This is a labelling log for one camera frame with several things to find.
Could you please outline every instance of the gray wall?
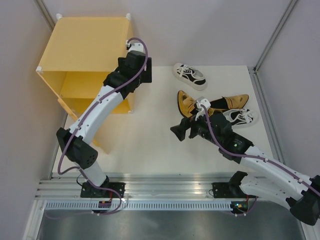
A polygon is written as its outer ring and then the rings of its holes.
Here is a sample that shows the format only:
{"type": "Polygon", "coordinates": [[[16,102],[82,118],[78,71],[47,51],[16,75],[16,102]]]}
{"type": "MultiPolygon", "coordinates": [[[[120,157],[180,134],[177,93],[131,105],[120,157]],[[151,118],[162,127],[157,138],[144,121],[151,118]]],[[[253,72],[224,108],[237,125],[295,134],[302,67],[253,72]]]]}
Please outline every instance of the gray wall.
{"type": "Polygon", "coordinates": [[[125,16],[155,66],[253,66],[290,0],[43,0],[55,19],[125,16]]]}
{"type": "Polygon", "coordinates": [[[263,63],[265,89],[287,163],[320,175],[320,1],[299,1],[263,63]]]}
{"type": "Polygon", "coordinates": [[[63,110],[35,69],[50,31],[32,0],[0,2],[0,239],[21,239],[63,110]]]}

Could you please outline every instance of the metal floor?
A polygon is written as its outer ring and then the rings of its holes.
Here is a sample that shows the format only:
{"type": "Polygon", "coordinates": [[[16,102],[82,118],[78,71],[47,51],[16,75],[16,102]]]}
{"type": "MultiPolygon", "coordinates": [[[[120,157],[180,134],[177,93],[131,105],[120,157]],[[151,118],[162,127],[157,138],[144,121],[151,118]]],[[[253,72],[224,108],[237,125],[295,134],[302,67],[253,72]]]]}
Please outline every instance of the metal floor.
{"type": "MultiPolygon", "coordinates": [[[[51,210],[50,216],[75,211],[51,210]]],[[[217,211],[121,211],[50,220],[43,217],[38,240],[304,240],[300,223],[274,203],[257,202],[246,217],[217,211]]]]}

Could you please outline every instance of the black and white sneaker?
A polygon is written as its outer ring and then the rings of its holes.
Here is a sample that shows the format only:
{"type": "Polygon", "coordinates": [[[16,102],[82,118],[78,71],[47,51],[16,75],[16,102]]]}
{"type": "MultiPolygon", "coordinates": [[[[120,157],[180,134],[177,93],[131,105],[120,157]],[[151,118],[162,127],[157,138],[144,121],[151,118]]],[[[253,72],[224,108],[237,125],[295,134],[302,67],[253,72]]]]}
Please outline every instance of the black and white sneaker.
{"type": "Polygon", "coordinates": [[[225,118],[232,124],[232,128],[249,127],[258,120],[258,113],[246,108],[231,109],[223,113],[225,118]]]}
{"type": "Polygon", "coordinates": [[[192,66],[178,62],[173,65],[172,72],[177,79],[190,85],[196,90],[204,90],[208,85],[205,76],[192,66]]]}

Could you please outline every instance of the shoe sole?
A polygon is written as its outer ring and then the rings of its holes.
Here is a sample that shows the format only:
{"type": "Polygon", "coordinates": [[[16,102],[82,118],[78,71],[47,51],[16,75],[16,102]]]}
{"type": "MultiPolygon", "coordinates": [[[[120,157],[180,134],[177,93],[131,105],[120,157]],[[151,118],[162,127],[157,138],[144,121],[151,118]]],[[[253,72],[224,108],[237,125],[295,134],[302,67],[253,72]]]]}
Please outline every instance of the shoe sole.
{"type": "Polygon", "coordinates": [[[184,77],[180,77],[179,75],[177,75],[177,72],[175,71],[174,68],[172,68],[172,73],[178,80],[180,80],[181,82],[184,82],[185,84],[188,84],[189,86],[193,87],[195,90],[202,91],[202,90],[206,89],[206,87],[208,86],[207,80],[205,80],[204,84],[197,85],[184,77]]]}

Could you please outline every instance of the white robotic arm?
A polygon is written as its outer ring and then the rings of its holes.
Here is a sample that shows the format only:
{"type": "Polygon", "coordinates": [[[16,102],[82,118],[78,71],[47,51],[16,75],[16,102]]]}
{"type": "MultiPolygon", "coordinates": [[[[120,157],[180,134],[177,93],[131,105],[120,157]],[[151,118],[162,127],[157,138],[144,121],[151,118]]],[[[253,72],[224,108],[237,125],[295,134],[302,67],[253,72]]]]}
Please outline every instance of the white robotic arm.
{"type": "Polygon", "coordinates": [[[145,44],[138,38],[131,38],[126,45],[127,56],[118,59],[117,69],[106,77],[103,86],[90,106],[68,130],[60,128],[56,133],[62,150],[58,173],[60,163],[66,155],[69,160],[74,162],[75,168],[79,169],[96,187],[106,185],[109,182],[108,177],[96,161],[98,152],[90,146],[97,130],[111,111],[129,93],[133,93],[141,83],[151,83],[152,81],[152,63],[151,58],[148,58],[145,44]],[[140,43],[130,44],[130,41],[135,39],[140,43]]]}
{"type": "Polygon", "coordinates": [[[183,141],[186,130],[191,129],[189,138],[201,136],[217,145],[219,152],[228,160],[254,169],[266,177],[236,172],[227,183],[231,197],[262,197],[289,209],[300,221],[316,224],[320,216],[320,176],[310,178],[267,156],[251,141],[233,132],[223,114],[209,116],[210,105],[207,102],[203,97],[198,98],[195,103],[198,113],[183,118],[179,125],[171,127],[178,139],[183,141]]]}

